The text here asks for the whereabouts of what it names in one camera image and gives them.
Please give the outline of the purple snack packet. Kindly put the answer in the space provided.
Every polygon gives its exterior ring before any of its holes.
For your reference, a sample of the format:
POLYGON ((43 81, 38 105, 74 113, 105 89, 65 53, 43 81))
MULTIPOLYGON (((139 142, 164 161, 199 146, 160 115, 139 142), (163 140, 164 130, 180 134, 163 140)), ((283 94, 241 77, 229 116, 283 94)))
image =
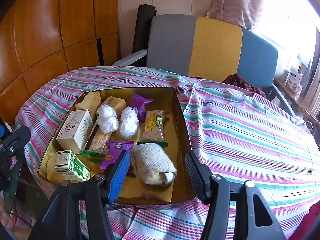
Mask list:
POLYGON ((105 142, 107 147, 107 152, 105 159, 100 165, 100 169, 104 170, 108 165, 114 164, 122 151, 131 152, 132 148, 135 145, 134 141, 107 141, 105 142))
POLYGON ((146 107, 152 103, 153 100, 150 98, 144 98, 138 94, 132 94, 132 100, 130 107, 138 110, 138 119, 140 122, 144 122, 146 119, 146 107))

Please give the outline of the grain bar clear wrapper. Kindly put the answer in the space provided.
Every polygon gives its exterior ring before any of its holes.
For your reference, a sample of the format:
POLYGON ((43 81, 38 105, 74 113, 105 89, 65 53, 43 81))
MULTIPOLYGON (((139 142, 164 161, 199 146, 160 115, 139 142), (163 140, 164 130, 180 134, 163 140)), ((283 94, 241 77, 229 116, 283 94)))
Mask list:
POLYGON ((84 150, 104 155, 107 151, 106 142, 110 140, 111 135, 112 132, 103 133, 96 121, 84 150))

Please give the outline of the white beige towel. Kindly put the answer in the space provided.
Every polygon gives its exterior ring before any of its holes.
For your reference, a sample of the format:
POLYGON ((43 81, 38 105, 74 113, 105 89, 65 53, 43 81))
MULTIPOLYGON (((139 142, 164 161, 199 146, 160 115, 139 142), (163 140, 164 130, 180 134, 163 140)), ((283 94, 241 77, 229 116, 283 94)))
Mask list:
POLYGON ((133 158, 141 181, 147 185, 166 187, 177 177, 174 163, 158 144, 137 145, 133 158))

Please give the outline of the green white small box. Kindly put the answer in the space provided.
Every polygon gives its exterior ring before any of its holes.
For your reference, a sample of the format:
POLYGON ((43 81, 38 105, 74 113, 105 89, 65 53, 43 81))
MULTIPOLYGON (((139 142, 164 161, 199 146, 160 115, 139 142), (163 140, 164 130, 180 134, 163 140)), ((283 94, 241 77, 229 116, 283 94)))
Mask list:
POLYGON ((91 178, 90 169, 71 150, 56 153, 54 170, 71 183, 81 183, 91 178))

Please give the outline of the white cream carton box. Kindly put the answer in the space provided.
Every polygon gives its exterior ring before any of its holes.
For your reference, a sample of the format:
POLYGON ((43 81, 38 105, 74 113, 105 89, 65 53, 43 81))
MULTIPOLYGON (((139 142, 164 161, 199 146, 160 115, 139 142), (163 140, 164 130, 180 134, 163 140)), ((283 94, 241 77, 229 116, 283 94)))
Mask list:
POLYGON ((57 142, 64 150, 79 154, 88 141, 92 128, 89 110, 71 111, 56 137, 57 142))

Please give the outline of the white plastic ball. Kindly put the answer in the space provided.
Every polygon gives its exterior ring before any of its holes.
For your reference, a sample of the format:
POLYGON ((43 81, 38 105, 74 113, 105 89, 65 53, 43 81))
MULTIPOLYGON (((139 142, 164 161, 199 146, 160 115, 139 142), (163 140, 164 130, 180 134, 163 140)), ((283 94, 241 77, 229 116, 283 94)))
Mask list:
POLYGON ((135 135, 139 128, 138 109, 126 107, 120 116, 119 133, 123 139, 129 139, 135 135))
POLYGON ((115 132, 119 128, 119 121, 114 108, 110 105, 101 105, 98 110, 98 125, 103 133, 115 132))

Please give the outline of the green yellow grain bar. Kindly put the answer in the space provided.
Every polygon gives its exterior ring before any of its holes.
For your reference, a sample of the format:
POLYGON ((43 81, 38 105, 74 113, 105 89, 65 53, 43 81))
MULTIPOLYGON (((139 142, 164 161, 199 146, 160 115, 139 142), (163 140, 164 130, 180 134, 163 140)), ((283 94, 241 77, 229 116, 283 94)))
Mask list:
POLYGON ((168 143, 165 140, 164 123, 167 113, 165 110, 153 110, 146 112, 145 129, 140 136, 138 145, 154 143, 166 148, 168 143))

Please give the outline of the yellow sponge block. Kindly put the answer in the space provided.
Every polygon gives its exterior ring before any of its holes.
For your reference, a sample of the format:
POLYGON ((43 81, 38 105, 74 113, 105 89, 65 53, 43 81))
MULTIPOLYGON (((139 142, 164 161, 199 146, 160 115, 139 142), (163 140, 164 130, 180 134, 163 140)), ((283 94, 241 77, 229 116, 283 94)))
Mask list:
POLYGON ((101 105, 101 96, 99 92, 89 92, 83 99, 82 102, 75 105, 76 110, 87 109, 91 115, 91 118, 94 119, 95 112, 101 105))
POLYGON ((121 116, 122 111, 126 108, 126 101, 122 98, 116 98, 114 96, 109 96, 107 99, 105 99, 102 103, 102 105, 109 105, 111 106, 117 117, 121 116))

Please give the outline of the striped pink green bedsheet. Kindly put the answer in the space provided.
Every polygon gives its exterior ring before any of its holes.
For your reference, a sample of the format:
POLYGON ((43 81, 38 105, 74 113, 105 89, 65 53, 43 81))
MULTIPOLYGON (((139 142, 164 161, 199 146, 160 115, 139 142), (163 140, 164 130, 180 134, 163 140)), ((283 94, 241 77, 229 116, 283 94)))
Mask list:
POLYGON ((228 181, 253 180, 291 237, 319 201, 319 149, 296 119, 259 95, 222 83, 143 67, 88 67, 35 92, 16 115, 31 140, 25 157, 46 195, 55 187, 37 174, 58 125, 83 92, 122 87, 173 87, 200 162, 228 181))

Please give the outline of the gold metal tin box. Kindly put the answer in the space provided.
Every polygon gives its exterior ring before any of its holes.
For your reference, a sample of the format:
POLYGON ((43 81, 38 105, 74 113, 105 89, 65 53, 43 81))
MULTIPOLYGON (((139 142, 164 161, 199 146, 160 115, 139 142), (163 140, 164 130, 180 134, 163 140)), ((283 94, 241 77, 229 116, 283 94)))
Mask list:
MULTIPOLYGON (((153 99, 153 102, 147 105, 147 111, 165 110, 167 120, 164 122, 164 135, 168 146, 164 150, 177 168, 177 178, 167 187, 146 185, 140 180, 138 174, 135 178, 126 177, 119 198, 114 201, 114 205, 137 209, 163 210, 166 208, 173 209, 194 200, 196 194, 185 168, 185 154, 191 150, 191 145, 183 111, 175 89, 170 87, 129 87, 95 91, 99 91, 102 101, 109 96, 113 96, 124 99, 127 106, 132 101, 132 94, 138 94, 144 98, 153 99)), ((47 165, 50 156, 63 150, 56 137, 71 111, 76 110, 75 105, 82 102, 88 93, 81 93, 76 102, 72 104, 43 154, 38 175, 52 184, 57 185, 62 181, 62 178, 56 178, 56 176, 54 176, 55 178, 48 178, 47 173, 47 167, 50 166, 47 165)))

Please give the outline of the orange wooden wardrobe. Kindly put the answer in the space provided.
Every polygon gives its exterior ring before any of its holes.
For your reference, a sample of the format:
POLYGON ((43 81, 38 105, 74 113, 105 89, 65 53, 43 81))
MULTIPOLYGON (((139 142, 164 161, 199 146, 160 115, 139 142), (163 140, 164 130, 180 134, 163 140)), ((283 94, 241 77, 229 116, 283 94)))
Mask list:
POLYGON ((15 0, 1 18, 1 118, 55 77, 120 56, 118 0, 15 0))

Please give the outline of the grey yellow blue chair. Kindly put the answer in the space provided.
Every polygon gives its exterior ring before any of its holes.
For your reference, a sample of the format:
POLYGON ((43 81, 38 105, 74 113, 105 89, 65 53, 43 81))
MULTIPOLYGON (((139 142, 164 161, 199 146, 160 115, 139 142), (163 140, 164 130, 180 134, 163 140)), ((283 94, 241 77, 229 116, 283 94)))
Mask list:
POLYGON ((289 115, 295 113, 274 84, 277 49, 249 30, 206 17, 167 14, 151 21, 148 46, 117 62, 146 59, 149 68, 222 82, 238 74, 266 94, 273 93, 289 115))

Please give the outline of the white box on shelf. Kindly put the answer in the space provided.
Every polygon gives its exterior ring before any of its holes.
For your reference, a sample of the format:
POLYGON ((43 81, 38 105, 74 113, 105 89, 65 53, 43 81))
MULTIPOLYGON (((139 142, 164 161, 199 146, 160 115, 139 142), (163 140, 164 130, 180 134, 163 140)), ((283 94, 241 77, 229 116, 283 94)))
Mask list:
POLYGON ((302 77, 303 74, 296 70, 296 68, 292 67, 286 78, 285 86, 287 86, 293 92, 296 92, 302 77))

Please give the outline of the black rolled mat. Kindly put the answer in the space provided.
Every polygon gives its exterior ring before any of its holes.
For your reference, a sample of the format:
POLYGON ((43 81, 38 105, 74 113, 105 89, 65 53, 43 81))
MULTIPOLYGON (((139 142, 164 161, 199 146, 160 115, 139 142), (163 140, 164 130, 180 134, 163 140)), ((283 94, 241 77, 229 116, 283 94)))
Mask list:
POLYGON ((138 7, 132 53, 148 47, 151 22, 156 14, 157 10, 154 5, 141 4, 138 7))

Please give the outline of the pink patterned curtain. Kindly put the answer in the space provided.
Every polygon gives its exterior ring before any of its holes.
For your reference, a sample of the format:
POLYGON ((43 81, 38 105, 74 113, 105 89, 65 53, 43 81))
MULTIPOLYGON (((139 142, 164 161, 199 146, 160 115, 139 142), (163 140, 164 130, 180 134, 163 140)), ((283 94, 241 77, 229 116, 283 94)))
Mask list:
POLYGON ((213 0, 207 18, 254 29, 262 11, 263 0, 213 0))

